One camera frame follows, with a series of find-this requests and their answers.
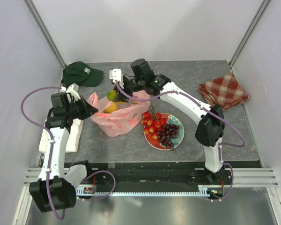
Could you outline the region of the pink plastic bag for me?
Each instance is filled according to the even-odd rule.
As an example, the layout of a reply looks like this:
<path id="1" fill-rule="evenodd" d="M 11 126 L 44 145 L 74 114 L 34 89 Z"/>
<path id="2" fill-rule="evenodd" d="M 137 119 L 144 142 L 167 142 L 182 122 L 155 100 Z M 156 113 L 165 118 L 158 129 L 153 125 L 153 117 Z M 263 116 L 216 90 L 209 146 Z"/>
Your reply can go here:
<path id="1" fill-rule="evenodd" d="M 125 135 L 129 133 L 142 120 L 142 114 L 149 109 L 150 102 L 139 102 L 130 100 L 129 103 L 117 103 L 118 110 L 113 113 L 103 113 L 110 101 L 107 97 L 98 98 L 94 92 L 87 102 L 98 109 L 98 113 L 91 116 L 96 123 L 109 137 Z"/>

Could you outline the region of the red fake cherry bunch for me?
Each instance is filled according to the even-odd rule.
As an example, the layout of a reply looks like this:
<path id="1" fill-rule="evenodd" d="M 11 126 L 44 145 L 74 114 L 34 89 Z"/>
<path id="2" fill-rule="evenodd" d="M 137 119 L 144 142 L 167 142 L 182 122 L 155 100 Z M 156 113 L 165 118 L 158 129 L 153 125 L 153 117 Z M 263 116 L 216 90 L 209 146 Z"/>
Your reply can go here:
<path id="1" fill-rule="evenodd" d="M 149 109 L 142 114 L 141 124 L 144 126 L 143 133 L 148 139 L 161 139 L 162 131 L 166 123 L 166 114 L 157 111 L 153 106 L 150 106 Z"/>

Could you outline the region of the dark red fake grape bunch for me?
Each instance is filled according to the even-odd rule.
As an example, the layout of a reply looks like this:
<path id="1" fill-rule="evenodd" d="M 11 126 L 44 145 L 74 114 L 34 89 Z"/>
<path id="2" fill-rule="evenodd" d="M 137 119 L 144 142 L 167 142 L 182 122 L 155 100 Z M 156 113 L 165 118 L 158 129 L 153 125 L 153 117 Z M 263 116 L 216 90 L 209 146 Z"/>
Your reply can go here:
<path id="1" fill-rule="evenodd" d="M 159 143 L 166 149 L 173 151 L 175 148 L 172 140 L 178 137 L 179 129 L 180 126 L 176 124 L 166 124 L 161 127 L 160 130 L 157 131 Z"/>

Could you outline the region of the yellow fake mango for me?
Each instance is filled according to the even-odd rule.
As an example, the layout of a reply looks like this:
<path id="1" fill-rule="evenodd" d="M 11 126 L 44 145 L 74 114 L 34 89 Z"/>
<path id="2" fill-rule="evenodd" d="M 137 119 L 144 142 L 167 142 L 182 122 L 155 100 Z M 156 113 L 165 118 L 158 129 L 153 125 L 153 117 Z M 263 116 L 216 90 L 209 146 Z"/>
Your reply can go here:
<path id="1" fill-rule="evenodd" d="M 110 90 L 108 93 L 107 93 L 107 99 L 109 101 L 112 101 L 113 102 L 113 99 L 115 98 L 115 95 L 116 93 L 119 93 L 118 90 Z"/>

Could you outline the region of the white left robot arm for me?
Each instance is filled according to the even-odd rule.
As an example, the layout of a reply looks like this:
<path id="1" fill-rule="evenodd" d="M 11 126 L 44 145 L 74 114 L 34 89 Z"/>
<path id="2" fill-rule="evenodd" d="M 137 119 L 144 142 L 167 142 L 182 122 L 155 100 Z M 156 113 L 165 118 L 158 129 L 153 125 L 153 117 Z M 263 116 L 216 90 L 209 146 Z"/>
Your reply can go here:
<path id="1" fill-rule="evenodd" d="M 93 172 L 87 160 L 73 163 L 64 170 L 66 148 L 69 141 L 79 142 L 73 130 L 74 120 L 84 120 L 97 113 L 83 96 L 75 90 L 51 96 L 52 107 L 44 123 L 47 131 L 43 168 L 37 181 L 30 183 L 29 192 L 41 212 L 65 210 L 76 204 L 76 190 L 80 183 L 89 184 Z"/>

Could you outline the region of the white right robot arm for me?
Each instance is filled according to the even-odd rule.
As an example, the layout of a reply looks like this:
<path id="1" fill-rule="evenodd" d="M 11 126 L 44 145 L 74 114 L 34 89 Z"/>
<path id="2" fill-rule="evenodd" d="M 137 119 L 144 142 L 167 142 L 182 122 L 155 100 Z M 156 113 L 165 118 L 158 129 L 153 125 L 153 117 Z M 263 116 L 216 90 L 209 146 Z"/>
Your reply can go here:
<path id="1" fill-rule="evenodd" d="M 223 110 L 220 106 L 211 106 L 190 96 L 180 89 L 170 78 L 156 75 L 145 59 L 131 63 L 134 76 L 126 78 L 121 69 L 109 71 L 109 79 L 115 84 L 115 102 L 133 100 L 133 93 L 144 90 L 154 99 L 170 103 L 184 112 L 196 124 L 196 140 L 203 145 L 205 169 L 203 176 L 209 184 L 217 184 L 222 179 L 223 161 L 219 155 L 225 125 Z"/>

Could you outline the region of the yellow fake lemon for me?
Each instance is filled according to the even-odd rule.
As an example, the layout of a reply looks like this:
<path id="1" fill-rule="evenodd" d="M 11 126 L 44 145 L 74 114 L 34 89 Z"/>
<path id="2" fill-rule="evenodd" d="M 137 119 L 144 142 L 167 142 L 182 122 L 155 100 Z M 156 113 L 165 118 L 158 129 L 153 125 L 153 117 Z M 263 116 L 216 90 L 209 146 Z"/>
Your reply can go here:
<path id="1" fill-rule="evenodd" d="M 110 102 L 108 106 L 103 110 L 103 113 L 113 113 L 118 110 L 118 105 L 115 102 Z"/>

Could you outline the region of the white folded towel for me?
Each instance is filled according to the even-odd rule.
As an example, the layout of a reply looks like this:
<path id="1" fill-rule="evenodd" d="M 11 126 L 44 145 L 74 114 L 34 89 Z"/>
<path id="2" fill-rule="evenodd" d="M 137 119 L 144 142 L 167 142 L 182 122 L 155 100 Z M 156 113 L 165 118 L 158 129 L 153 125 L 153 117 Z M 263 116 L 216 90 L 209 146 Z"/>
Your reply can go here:
<path id="1" fill-rule="evenodd" d="M 74 119 L 70 128 L 70 136 L 66 145 L 66 153 L 74 153 L 78 151 L 79 139 L 81 136 L 83 127 L 83 121 L 80 119 Z M 48 132 L 43 129 L 42 136 L 39 143 L 39 152 L 45 154 L 47 149 L 47 142 L 50 142 L 50 138 L 47 138 Z"/>

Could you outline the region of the red and teal floral plate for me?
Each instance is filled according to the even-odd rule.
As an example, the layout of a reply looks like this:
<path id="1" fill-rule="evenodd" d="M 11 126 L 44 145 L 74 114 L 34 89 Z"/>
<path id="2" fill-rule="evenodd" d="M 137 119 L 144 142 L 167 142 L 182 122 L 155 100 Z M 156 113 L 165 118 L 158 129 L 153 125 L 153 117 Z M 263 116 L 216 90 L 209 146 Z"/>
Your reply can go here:
<path id="1" fill-rule="evenodd" d="M 156 112 L 149 116 L 146 112 L 141 123 L 143 133 L 150 146 L 158 150 L 173 151 L 184 138 L 185 130 L 182 122 L 168 113 Z"/>

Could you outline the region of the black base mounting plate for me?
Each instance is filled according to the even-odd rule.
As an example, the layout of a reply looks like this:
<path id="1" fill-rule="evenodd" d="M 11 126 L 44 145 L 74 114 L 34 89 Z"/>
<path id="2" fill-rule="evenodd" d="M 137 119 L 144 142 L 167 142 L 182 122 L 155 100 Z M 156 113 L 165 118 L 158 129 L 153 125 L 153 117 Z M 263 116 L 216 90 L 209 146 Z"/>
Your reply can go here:
<path id="1" fill-rule="evenodd" d="M 91 173 L 103 172 L 83 184 L 95 185 L 98 191 L 112 187 L 116 192 L 190 191 L 199 185 L 229 185 L 232 178 L 227 166 L 213 174 L 203 162 L 91 163 L 91 167 Z"/>

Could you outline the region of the red plaid folded cloth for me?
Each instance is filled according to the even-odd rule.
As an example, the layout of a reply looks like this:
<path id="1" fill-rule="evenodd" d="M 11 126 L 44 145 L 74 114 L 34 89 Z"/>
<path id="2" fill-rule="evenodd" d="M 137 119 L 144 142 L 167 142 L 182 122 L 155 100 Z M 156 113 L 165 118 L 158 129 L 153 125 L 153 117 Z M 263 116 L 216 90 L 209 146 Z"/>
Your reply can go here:
<path id="1" fill-rule="evenodd" d="M 197 87 L 199 93 L 211 106 L 219 105 L 223 110 L 241 105 L 249 100 L 249 95 L 239 84 L 234 74 L 224 75 Z"/>

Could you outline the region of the left aluminium corner post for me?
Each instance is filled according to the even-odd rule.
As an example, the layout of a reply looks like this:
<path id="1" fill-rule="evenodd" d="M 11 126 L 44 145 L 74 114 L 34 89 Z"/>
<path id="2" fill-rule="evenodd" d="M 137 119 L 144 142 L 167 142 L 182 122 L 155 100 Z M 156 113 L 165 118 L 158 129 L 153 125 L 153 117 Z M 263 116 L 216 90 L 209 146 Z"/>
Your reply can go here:
<path id="1" fill-rule="evenodd" d="M 47 44 L 49 45 L 50 49 L 52 50 L 53 54 L 55 55 L 58 63 L 61 65 L 62 68 L 66 66 L 57 46 L 55 45 L 40 13 L 38 12 L 34 2 L 32 0 L 24 0 L 25 5 L 27 6 L 30 14 L 32 15 L 34 21 L 36 22 L 38 28 L 40 29 L 43 37 L 45 38 Z"/>

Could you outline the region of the aluminium corner post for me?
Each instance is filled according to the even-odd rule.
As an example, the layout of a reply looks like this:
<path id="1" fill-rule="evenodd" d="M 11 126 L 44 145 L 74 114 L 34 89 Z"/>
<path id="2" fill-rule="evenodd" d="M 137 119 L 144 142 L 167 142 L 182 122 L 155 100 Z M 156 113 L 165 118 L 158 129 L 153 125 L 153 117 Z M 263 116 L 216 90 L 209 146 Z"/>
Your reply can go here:
<path id="1" fill-rule="evenodd" d="M 240 43 L 238 44 L 234 54 L 232 55 L 230 61 L 228 62 L 228 66 L 232 71 L 234 64 L 236 63 L 237 59 L 239 58 L 240 54 L 242 53 L 243 49 L 245 48 L 247 42 L 249 41 L 250 37 L 252 36 L 253 32 L 255 31 L 258 23 L 260 22 L 263 14 L 265 13 L 267 7 L 270 5 L 271 0 L 262 0 L 260 6 L 258 7 L 254 17 L 252 18 L 248 28 L 246 29 Z"/>
<path id="2" fill-rule="evenodd" d="M 55 45 L 40 13 L 38 12 L 34 2 L 32 0 L 24 0 L 25 5 L 27 6 L 30 14 L 32 15 L 34 21 L 36 22 L 38 28 L 40 29 L 43 37 L 45 38 L 47 44 L 49 45 L 50 49 L 52 50 L 53 54 L 55 55 L 58 63 L 61 65 L 62 68 L 66 66 L 57 46 Z"/>

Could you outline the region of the aluminium frame rail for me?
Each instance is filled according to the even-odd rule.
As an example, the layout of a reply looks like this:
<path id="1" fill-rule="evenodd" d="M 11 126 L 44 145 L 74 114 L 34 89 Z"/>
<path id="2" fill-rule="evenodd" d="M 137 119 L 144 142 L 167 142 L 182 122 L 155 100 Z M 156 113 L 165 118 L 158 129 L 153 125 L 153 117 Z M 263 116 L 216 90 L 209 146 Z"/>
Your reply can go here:
<path id="1" fill-rule="evenodd" d="M 29 168 L 24 186 L 35 182 L 41 168 Z M 273 169 L 270 168 L 233 168 L 234 185 L 236 187 L 278 187 Z"/>

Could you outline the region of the right aluminium corner post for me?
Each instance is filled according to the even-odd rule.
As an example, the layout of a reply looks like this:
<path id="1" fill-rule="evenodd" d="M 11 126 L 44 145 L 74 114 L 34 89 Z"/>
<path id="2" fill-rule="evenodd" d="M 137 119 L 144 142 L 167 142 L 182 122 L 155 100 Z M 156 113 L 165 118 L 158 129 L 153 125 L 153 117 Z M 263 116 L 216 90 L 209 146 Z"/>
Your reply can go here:
<path id="1" fill-rule="evenodd" d="M 236 63 L 237 59 L 239 58 L 240 54 L 242 53 L 243 49 L 245 48 L 247 42 L 249 41 L 250 37 L 252 36 L 253 32 L 255 31 L 258 23 L 260 22 L 263 14 L 265 13 L 267 7 L 270 5 L 271 0 L 262 0 L 260 6 L 258 7 L 254 17 L 252 18 L 248 28 L 246 29 L 240 43 L 238 44 L 234 54 L 232 55 L 230 61 L 228 62 L 228 66 L 232 71 L 234 64 Z"/>

